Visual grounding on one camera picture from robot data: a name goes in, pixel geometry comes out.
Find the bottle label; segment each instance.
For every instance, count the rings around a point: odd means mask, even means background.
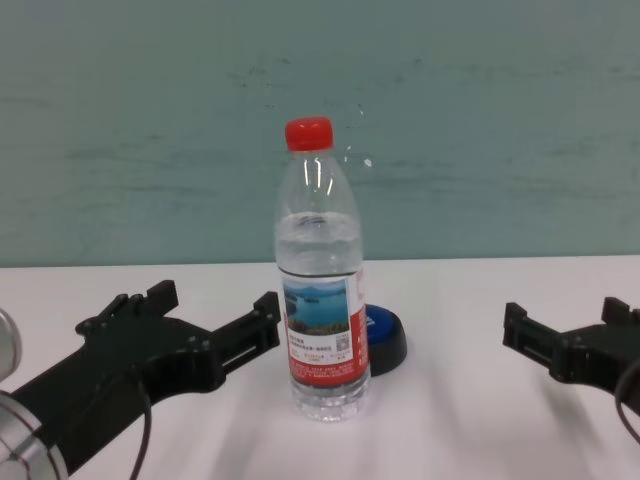
[[[282,281],[293,377],[327,387],[360,378],[369,365],[362,271],[336,277],[283,272]]]

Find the qr code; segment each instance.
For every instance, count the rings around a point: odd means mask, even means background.
[[[349,334],[345,333],[336,338],[336,351],[344,352],[345,350],[349,350],[351,347],[351,342],[349,341]]]

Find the water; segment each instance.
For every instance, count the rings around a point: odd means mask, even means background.
[[[360,225],[343,213],[289,215],[276,227],[276,258],[295,275],[354,273],[362,264]]]
[[[353,216],[336,212],[296,213],[282,218],[275,233],[276,258],[284,272],[318,277],[351,275],[361,268],[360,225]],[[363,407],[369,377],[367,368],[356,381],[335,387],[306,385],[292,377],[293,400],[308,418],[345,420]]]

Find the lake image on label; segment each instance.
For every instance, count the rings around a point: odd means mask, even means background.
[[[329,283],[284,280],[287,325],[305,335],[333,335],[349,331],[345,280]]]

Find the blue button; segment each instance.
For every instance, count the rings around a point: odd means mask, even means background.
[[[393,316],[386,308],[366,305],[367,338],[369,345],[384,342],[393,331]]]

